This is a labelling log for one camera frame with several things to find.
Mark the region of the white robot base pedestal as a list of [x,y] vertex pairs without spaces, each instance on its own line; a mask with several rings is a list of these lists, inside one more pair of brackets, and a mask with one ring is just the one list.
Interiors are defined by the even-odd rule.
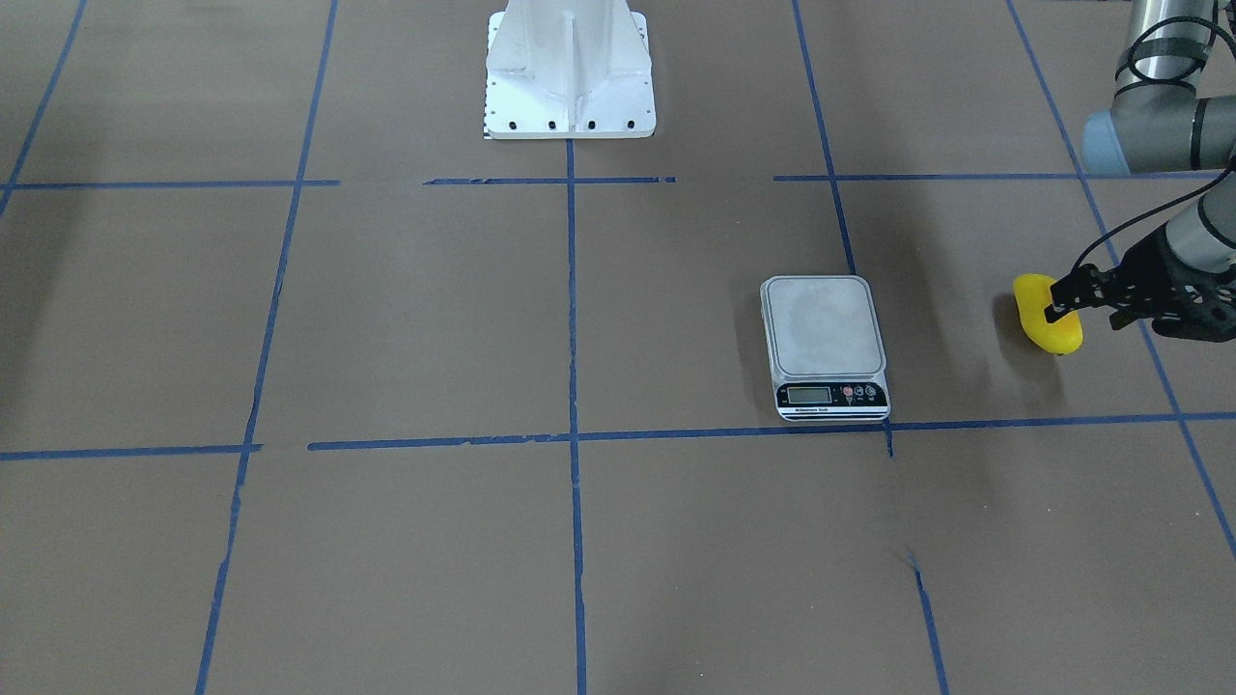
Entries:
[[483,136],[648,139],[653,47],[627,1],[509,1],[491,14]]

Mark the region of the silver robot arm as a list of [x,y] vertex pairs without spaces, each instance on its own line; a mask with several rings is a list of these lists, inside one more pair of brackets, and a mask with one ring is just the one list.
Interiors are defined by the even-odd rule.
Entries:
[[1170,216],[1112,268],[1078,255],[1053,279],[1025,275],[1014,294],[1023,331],[1049,352],[1082,344],[1078,312],[1110,308],[1112,330],[1148,320],[1166,338],[1234,339],[1234,96],[1200,96],[1219,43],[1234,45],[1231,1],[1136,1],[1107,110],[1086,119],[1082,158],[1090,176],[1217,171],[1166,203]]

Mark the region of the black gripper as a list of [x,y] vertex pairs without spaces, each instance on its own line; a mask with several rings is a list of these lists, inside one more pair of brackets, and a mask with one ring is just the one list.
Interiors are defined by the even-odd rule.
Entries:
[[1170,252],[1166,230],[1157,230],[1135,242],[1116,268],[1101,271],[1095,263],[1082,263],[1059,279],[1048,279],[1044,320],[1056,324],[1077,310],[1115,307],[1109,317],[1112,331],[1149,320],[1161,336],[1231,343],[1234,275],[1234,265],[1210,272],[1183,263]]

